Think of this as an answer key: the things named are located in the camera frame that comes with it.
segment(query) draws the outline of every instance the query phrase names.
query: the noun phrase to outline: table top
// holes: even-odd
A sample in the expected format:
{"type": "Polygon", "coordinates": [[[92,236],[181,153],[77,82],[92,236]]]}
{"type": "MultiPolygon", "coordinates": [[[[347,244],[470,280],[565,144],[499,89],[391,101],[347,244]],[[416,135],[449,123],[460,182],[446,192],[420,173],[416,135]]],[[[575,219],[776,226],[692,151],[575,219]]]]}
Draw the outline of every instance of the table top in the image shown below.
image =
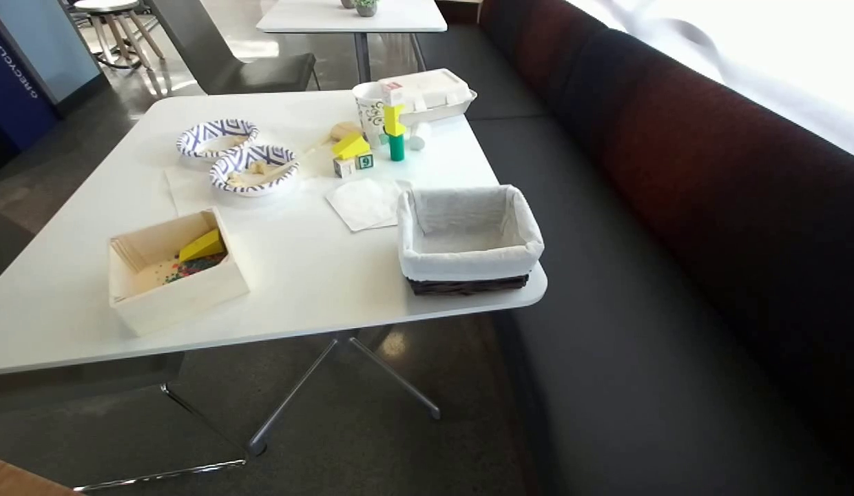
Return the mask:
{"type": "Polygon", "coordinates": [[[342,9],[342,0],[276,0],[259,18],[267,33],[444,33],[435,0],[376,0],[375,16],[342,9]]]}
{"type": "MultiPolygon", "coordinates": [[[[0,372],[440,319],[543,298],[539,264],[511,291],[413,294],[398,269],[398,231],[353,235],[325,202],[343,184],[328,138],[339,120],[354,120],[350,90],[157,101],[0,275],[0,372]],[[214,192],[208,173],[176,151],[185,129],[212,118],[248,118],[259,127],[256,144],[288,146],[299,163],[294,182],[269,199],[214,192]],[[106,239],[198,210],[221,214],[251,291],[141,337],[109,306],[106,239]]],[[[364,175],[413,188],[496,184],[462,115],[431,123],[426,146],[405,163],[376,151],[364,175]]]]}

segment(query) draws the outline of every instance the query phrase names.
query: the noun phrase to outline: patterned paper plate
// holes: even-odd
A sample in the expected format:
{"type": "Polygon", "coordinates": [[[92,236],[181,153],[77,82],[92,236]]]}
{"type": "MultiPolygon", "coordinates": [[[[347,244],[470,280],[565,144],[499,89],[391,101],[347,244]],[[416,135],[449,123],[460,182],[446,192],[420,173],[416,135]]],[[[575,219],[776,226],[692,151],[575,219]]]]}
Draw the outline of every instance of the patterned paper plate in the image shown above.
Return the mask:
{"type": "Polygon", "coordinates": [[[179,153],[190,164],[212,164],[223,151],[243,146],[248,138],[254,138],[256,123],[243,118],[214,118],[190,127],[179,138],[179,153]]]}
{"type": "Polygon", "coordinates": [[[285,146],[227,148],[212,164],[212,188],[232,196],[278,192],[294,175],[294,153],[285,146]]]}

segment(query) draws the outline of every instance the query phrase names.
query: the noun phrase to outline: gray floor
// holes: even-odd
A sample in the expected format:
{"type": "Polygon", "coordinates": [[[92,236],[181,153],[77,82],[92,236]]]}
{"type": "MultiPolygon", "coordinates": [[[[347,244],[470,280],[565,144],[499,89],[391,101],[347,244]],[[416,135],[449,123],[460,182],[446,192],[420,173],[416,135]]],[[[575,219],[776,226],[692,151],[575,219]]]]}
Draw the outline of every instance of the gray floor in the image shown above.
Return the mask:
{"type": "MultiPolygon", "coordinates": [[[[269,0],[205,0],[243,57],[313,49],[322,89],[350,89],[343,36],[269,38],[254,31],[269,0]]],[[[198,94],[159,28],[161,94],[198,94]]],[[[408,38],[371,38],[375,76],[413,72],[408,38]]],[[[109,89],[79,105],[44,144],[0,170],[0,269],[153,101],[141,72],[103,69],[109,89]]],[[[244,467],[179,476],[112,492],[539,492],[508,378],[488,317],[371,331],[364,338],[444,405],[413,397],[342,348],[269,429],[244,467]]],[[[187,352],[171,385],[201,412],[157,392],[157,364],[103,364],[0,378],[0,458],[65,485],[237,458],[254,428],[288,393],[325,337],[187,352]]]]}

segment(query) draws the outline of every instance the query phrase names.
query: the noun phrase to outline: white table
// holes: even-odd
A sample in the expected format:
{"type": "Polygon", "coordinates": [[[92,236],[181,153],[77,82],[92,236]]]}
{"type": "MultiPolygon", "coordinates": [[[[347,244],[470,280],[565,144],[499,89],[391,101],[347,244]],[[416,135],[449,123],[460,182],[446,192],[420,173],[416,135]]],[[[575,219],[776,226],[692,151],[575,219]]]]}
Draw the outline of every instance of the white table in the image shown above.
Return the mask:
{"type": "MultiPolygon", "coordinates": [[[[416,298],[398,272],[395,228],[350,235],[322,199],[342,184],[328,141],[335,120],[354,120],[350,90],[157,101],[0,275],[0,374],[440,319],[543,298],[543,266],[515,291],[416,298]],[[176,138],[223,115],[248,118],[260,129],[259,141],[296,151],[299,173],[285,196],[223,202],[205,173],[179,163],[176,138]],[[106,239],[203,206],[227,222],[251,294],[165,332],[132,332],[106,304],[106,239]]],[[[435,123],[426,148],[405,163],[380,151],[371,173],[413,188],[496,184],[464,118],[435,123]]]]}
{"type": "Polygon", "coordinates": [[[342,0],[276,0],[256,24],[265,33],[353,33],[357,76],[371,80],[369,33],[444,33],[449,31],[435,0],[376,0],[375,16],[342,9],[342,0]]]}

